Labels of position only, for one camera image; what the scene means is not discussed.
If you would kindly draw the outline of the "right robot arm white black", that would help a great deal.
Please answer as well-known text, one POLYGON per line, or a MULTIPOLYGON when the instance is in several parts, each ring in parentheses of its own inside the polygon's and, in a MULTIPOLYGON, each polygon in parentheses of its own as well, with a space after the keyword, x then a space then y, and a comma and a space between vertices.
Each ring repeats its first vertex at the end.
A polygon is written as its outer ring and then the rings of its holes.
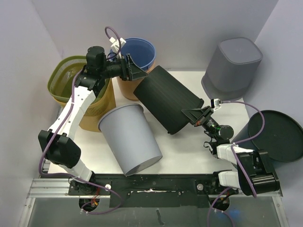
POLYGON ((234 135, 233 128, 215 121, 211 107, 183 109, 182 113, 190 124, 204 128, 205 134, 211 138, 208 144, 212 155, 237 168, 236 171, 225 170, 216 174, 217 178, 211 181, 211 189, 215 193, 222 193, 231 187, 255 197, 257 194, 280 190, 280 181, 269 160, 269 154, 263 150, 241 148, 230 143, 234 135))

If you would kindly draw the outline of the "black ribbed round bin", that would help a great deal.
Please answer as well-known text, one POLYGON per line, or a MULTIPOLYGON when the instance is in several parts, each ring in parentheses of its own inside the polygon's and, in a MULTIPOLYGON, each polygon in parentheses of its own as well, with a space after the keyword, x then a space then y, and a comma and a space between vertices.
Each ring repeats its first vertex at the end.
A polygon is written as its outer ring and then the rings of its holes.
POLYGON ((183 109, 201 108, 204 100, 196 96, 163 67, 156 66, 134 90, 134 95, 167 130, 175 134, 188 123, 183 109))

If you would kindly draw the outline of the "dark navy round bin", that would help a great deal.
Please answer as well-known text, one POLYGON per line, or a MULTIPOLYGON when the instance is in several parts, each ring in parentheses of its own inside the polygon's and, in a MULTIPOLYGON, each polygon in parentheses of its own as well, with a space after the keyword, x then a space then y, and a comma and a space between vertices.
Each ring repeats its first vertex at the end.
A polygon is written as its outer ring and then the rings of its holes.
POLYGON ((291 163, 303 158, 303 128, 290 116, 274 111, 261 111, 265 126, 258 137, 240 143, 239 147, 264 150, 275 164, 291 163))

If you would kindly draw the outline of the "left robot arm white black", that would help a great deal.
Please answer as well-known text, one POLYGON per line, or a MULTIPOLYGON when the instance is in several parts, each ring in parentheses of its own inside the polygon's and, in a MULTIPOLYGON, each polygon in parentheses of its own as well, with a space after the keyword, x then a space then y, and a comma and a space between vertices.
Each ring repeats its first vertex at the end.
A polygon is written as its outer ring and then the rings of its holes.
POLYGON ((71 97, 57 120, 48 130, 41 130, 38 140, 42 149, 38 171, 41 176, 43 160, 65 169, 64 176, 80 182, 79 188, 85 194, 96 190, 94 173, 81 161, 81 149, 73 141, 75 132, 86 110, 105 86, 106 79, 120 77, 124 81, 134 81, 147 76, 127 54, 115 61, 107 59, 105 50, 92 46, 86 54, 86 65, 74 77, 71 84, 71 97))

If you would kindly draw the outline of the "light grey round bin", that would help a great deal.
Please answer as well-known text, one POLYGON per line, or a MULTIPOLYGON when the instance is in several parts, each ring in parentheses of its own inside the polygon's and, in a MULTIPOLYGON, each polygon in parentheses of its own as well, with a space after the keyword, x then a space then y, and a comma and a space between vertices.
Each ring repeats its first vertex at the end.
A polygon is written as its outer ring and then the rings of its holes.
POLYGON ((98 122, 125 176, 134 175, 158 162, 162 152, 140 104, 116 107, 98 122))

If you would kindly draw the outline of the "grey mesh square basket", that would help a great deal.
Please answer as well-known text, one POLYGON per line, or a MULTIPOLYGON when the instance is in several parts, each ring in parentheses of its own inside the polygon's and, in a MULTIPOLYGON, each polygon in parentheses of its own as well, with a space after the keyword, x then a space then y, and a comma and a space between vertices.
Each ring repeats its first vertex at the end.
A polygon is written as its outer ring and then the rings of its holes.
POLYGON ((241 99, 262 59, 262 52, 248 38, 237 37, 221 41, 201 80, 208 98, 223 101, 241 99))

